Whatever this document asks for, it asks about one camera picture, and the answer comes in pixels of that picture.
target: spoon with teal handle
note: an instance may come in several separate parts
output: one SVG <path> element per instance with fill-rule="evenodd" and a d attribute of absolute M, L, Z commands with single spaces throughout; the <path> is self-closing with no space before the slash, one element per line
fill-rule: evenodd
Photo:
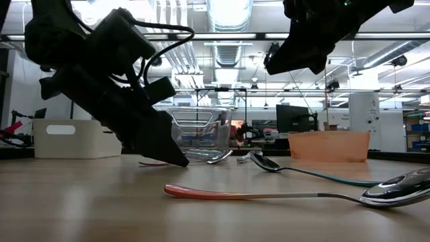
<path fill-rule="evenodd" d="M 298 171 L 298 172 L 305 173 L 308 175 L 314 175 L 317 177 L 328 179 L 328 180 L 331 180 L 334 182 L 339 182 L 342 184 L 361 186 L 364 188 L 372 188 L 372 187 L 377 186 L 378 184 L 382 183 L 382 181 L 358 181 L 358 180 L 352 180 L 352 179 L 343 179 L 343 178 L 339 178 L 339 177 L 333 177 L 331 175 L 324 175 L 324 174 L 315 173 L 315 172 L 311 172 L 311 171 L 307 171 L 307 170 L 303 170 L 303 169 L 297 169 L 297 168 L 293 168 L 293 167 L 280 167 L 277 163 L 273 162 L 271 159 L 269 159 L 269 158 L 267 158 L 261 154 L 258 154 L 255 151 L 251 151 L 248 155 L 251 158 L 251 160 L 254 161 L 254 163 L 257 164 L 260 168 L 264 169 L 265 171 L 272 172 L 272 173 L 287 169 L 287 170 L 291 170 L 291 171 Z"/>

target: spoon with pink handle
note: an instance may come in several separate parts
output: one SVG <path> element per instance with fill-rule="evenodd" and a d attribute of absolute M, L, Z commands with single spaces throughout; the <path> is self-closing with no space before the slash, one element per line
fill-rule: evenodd
<path fill-rule="evenodd" d="M 310 193 L 272 193 L 255 194 L 240 192 L 210 192 L 176 185 L 166 185 L 164 191 L 178 198 L 204 200 L 252 200 L 268 198 L 340 198 L 358 202 L 374 208 L 394 208 L 421 202 L 430 198 L 430 168 L 395 177 L 376 185 L 361 195 L 352 198 L 342 194 Z"/>

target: spoon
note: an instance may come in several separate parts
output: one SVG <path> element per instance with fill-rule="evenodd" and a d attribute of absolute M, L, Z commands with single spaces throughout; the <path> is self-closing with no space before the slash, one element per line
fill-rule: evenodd
<path fill-rule="evenodd" d="M 250 200 L 262 198 L 340 198 L 372 208 L 394 208 L 422 202 L 430 198 L 430 168 L 419 169 L 378 184 L 353 198 L 333 193 L 248 194 L 240 192 L 210 192 L 166 185 L 164 191 L 179 198 L 205 200 Z"/>
<path fill-rule="evenodd" d="M 273 162 L 271 159 L 263 156 L 262 154 L 256 153 L 255 151 L 251 151 L 250 153 L 248 153 L 248 155 L 251 158 L 251 160 L 254 161 L 255 164 L 257 164 L 262 169 L 264 169 L 268 172 L 278 172 L 278 171 L 282 171 L 285 169 L 289 169 L 292 171 L 298 171 L 298 172 L 305 173 L 308 175 L 314 175 L 314 176 L 321 177 L 324 179 L 329 179 L 329 180 L 334 181 L 334 182 L 339 182 L 342 184 L 353 185 L 353 186 L 361 186 L 361 187 L 365 187 L 365 188 L 372 188 L 372 187 L 381 183 L 381 181 L 357 181 L 357 180 L 352 180 L 352 179 L 343 179 L 343 178 L 319 174 L 319 173 L 315 173 L 315 172 L 311 172 L 311 171 L 307 171 L 307 170 L 303 170 L 303 169 L 297 169 L 297 168 L 293 168 L 293 167 L 280 167 L 277 163 Z"/>

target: pipe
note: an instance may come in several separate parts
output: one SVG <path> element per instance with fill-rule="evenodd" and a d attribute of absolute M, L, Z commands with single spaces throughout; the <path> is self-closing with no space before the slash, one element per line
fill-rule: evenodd
<path fill-rule="evenodd" d="M 430 22 L 420 27 L 417 31 L 430 31 Z M 379 65 L 387 63 L 388 61 L 392 61 L 393 59 L 401 56 L 402 54 L 405 54 L 415 48 L 418 48 L 427 42 L 428 40 L 409 40 L 395 42 L 390 46 L 383 48 L 381 51 L 378 51 L 377 53 L 367 57 L 363 61 L 363 67 L 366 69 L 377 67 Z"/>
<path fill-rule="evenodd" d="M 177 25 L 176 0 L 170 0 L 169 2 L 170 2 L 170 24 L 171 25 Z M 181 65 L 181 68 L 183 69 L 183 72 L 188 73 L 187 64 L 183 60 L 180 50 L 181 50 L 181 48 L 174 48 L 173 50 L 171 50 L 171 52 L 173 52 L 173 54 L 176 56 L 177 60 L 179 61 L 180 65 Z"/>
<path fill-rule="evenodd" d="M 211 32 L 248 32 L 252 0 L 207 0 Z M 242 57 L 242 46 L 215 46 L 214 56 L 221 67 L 234 67 Z"/>
<path fill-rule="evenodd" d="M 164 11 L 163 11 L 163 4 L 159 0 L 158 0 L 158 2 L 160 3 L 160 7 L 161 7 L 161 10 L 160 10 L 160 19 L 163 19 L 163 16 L 164 16 L 164 19 L 165 19 L 166 18 L 165 17 L 165 14 L 166 14 L 165 7 L 164 7 Z M 155 4 L 154 4 L 154 9 L 153 9 L 153 15 L 151 17 L 151 21 L 150 22 L 157 23 L 157 5 L 155 5 Z M 147 30 L 148 30 L 148 32 L 156 32 L 156 33 L 161 32 L 161 30 L 152 29 L 152 28 L 147 28 Z M 164 43 L 164 42 L 159 43 L 158 46 L 161 49 L 164 49 L 164 48 L 167 47 L 166 43 Z M 179 63 L 177 61 L 175 61 L 175 59 L 172 57 L 171 52 L 167 52 L 164 55 L 166 56 L 166 59 L 167 59 L 167 61 L 169 61 L 170 65 L 177 71 L 177 73 L 180 73 L 181 70 L 179 69 Z"/>
<path fill-rule="evenodd" d="M 187 9 L 187 2 L 185 1 L 185 6 L 183 6 L 183 4 L 184 4 L 184 2 L 183 1 L 181 1 L 181 8 L 180 8 L 180 10 L 181 10 L 181 20 L 180 20 L 180 22 L 179 22 L 179 24 L 180 25 L 182 25 L 182 26 L 185 26 L 185 25 L 183 25 L 182 24 L 182 22 L 183 22 L 183 19 L 185 18 L 185 22 L 186 22 L 186 19 L 187 19 L 187 12 L 183 12 L 183 8 L 185 8 L 185 9 Z M 188 65 L 188 72 L 189 73 L 195 73 L 196 71 L 195 71 L 195 69 L 194 69 L 194 66 L 193 66 L 193 61 L 191 60 L 191 57 L 189 56 L 189 51 L 188 51 L 188 49 L 185 47 L 185 45 L 183 44 L 183 45 L 181 45 L 181 46 L 179 46 L 178 47 L 179 48 L 179 50 L 183 53 L 183 55 L 184 55 L 184 57 L 185 57 L 185 59 L 186 59 L 186 61 L 187 61 L 187 65 Z"/>
<path fill-rule="evenodd" d="M 166 0 L 158 0 L 159 4 L 160 4 L 160 24 L 166 24 L 166 12 L 167 12 L 167 4 L 166 4 Z M 167 47 L 169 45 L 169 43 L 164 43 L 163 48 Z M 179 64 L 179 62 L 176 59 L 176 56 L 174 54 L 174 52 L 169 51 L 166 54 L 169 54 L 171 57 L 171 60 L 175 63 L 175 68 L 177 69 L 178 73 L 184 73 L 185 71 L 183 70 L 183 68 L 181 67 L 181 65 Z"/>
<path fill-rule="evenodd" d="M 187 0 L 181 0 L 181 25 L 182 26 L 188 26 L 188 6 L 187 6 Z M 199 63 L 197 61 L 196 54 L 194 53 L 194 47 L 192 42 L 187 42 L 183 45 L 185 51 L 187 54 L 189 54 L 190 59 L 188 62 L 190 63 L 190 66 L 193 67 L 194 72 L 197 74 L 200 74 L 200 68 Z"/>

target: desk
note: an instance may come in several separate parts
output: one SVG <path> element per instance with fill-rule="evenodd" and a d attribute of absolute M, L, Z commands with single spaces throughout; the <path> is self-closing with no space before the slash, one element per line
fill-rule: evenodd
<path fill-rule="evenodd" d="M 286 165 L 287 157 L 273 158 Z M 266 173 L 236 157 L 217 165 L 139 167 L 139 156 L 0 163 L 0 241 L 428 241 L 430 201 L 375 210 L 309 198 L 201 201 L 172 198 L 165 184 L 242 192 L 338 192 L 362 188 L 294 171 Z M 424 167 L 369 161 L 295 167 L 351 179 L 389 179 Z"/>

